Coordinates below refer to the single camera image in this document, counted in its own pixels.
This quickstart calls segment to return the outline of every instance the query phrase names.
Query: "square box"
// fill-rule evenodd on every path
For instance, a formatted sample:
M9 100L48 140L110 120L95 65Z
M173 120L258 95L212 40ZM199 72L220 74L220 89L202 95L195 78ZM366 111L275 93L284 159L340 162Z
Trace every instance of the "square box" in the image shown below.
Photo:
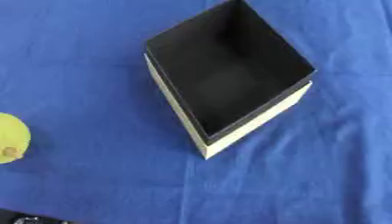
M242 0L219 4L149 39L144 56L205 158L294 105L314 72Z

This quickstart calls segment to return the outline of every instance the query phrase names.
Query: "cardboard box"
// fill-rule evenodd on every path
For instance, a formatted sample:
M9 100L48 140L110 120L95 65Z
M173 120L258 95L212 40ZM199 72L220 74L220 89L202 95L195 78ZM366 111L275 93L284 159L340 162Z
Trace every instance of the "cardboard box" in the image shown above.
M244 1L227 1L147 41L152 77L205 158L295 104L312 65Z

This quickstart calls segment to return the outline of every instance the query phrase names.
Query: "black inner lining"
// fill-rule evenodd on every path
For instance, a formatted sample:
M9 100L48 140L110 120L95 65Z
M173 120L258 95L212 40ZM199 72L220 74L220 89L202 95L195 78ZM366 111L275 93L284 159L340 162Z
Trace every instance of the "black inner lining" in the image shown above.
M148 47L207 137L313 71L243 1L228 1L185 21Z

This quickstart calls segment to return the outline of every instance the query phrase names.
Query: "blue tablecloth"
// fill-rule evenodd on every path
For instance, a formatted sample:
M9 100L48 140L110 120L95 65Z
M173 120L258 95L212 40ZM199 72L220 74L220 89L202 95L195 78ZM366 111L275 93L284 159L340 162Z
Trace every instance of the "blue tablecloth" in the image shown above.
M144 41L219 0L0 0L0 111L32 132L0 207L81 223L392 223L392 2L249 3L318 69L203 160Z

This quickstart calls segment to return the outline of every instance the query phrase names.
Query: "yellow ball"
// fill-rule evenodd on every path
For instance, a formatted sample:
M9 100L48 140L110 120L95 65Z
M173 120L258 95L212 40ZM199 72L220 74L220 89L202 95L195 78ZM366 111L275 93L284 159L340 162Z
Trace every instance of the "yellow ball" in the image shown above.
M0 113L0 164L20 159L31 140L27 126L13 115Z

